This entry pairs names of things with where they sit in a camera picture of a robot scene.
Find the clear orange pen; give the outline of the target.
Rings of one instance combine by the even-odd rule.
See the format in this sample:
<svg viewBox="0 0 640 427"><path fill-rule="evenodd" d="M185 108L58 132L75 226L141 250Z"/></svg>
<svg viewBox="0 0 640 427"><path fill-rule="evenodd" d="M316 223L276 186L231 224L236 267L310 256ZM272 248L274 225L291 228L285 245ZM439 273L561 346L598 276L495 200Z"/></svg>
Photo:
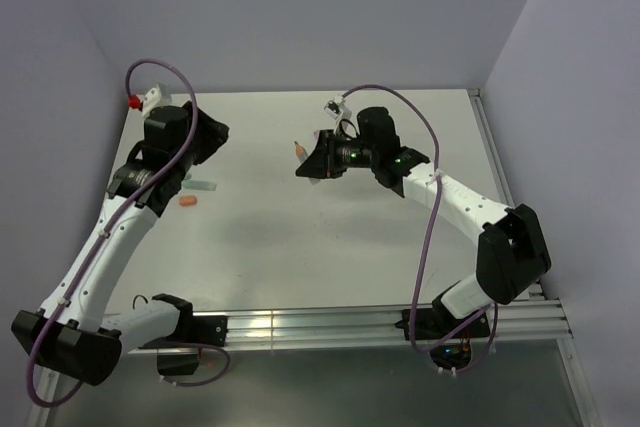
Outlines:
<svg viewBox="0 0 640 427"><path fill-rule="evenodd" d="M303 164L309 157L306 149L297 141L294 142L295 155L300 164ZM312 186L316 186L319 183L318 179L308 178L309 183Z"/></svg>

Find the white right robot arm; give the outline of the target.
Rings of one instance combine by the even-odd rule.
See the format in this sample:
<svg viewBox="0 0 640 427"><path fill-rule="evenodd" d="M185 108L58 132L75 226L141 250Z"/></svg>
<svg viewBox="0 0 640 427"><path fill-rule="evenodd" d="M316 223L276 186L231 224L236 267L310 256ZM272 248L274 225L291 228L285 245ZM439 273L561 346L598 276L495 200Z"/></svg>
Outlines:
<svg viewBox="0 0 640 427"><path fill-rule="evenodd" d="M435 162L402 145L384 107L357 115L359 132L321 130L314 150L302 160L298 177L326 180L350 168L370 170L376 181L398 196L430 209L472 241L476 267L436 297L429 309L409 309L410 342L442 344L479 319L490 306L508 305L547 273L551 258L535 211L493 201L444 174Z"/></svg>

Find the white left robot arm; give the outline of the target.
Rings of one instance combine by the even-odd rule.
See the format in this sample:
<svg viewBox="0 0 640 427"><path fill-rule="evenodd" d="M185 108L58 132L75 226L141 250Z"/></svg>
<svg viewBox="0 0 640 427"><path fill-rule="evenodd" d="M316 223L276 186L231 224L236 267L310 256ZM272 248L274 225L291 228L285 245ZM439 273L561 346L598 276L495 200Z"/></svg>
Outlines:
<svg viewBox="0 0 640 427"><path fill-rule="evenodd" d="M97 386L120 358L153 342L183 346L195 333L191 302L156 294L109 316L106 307L133 253L178 195L190 168L215 154L229 128L185 103L151 111L144 136L113 174L99 218L73 265L34 312L11 331L33 363Z"/></svg>

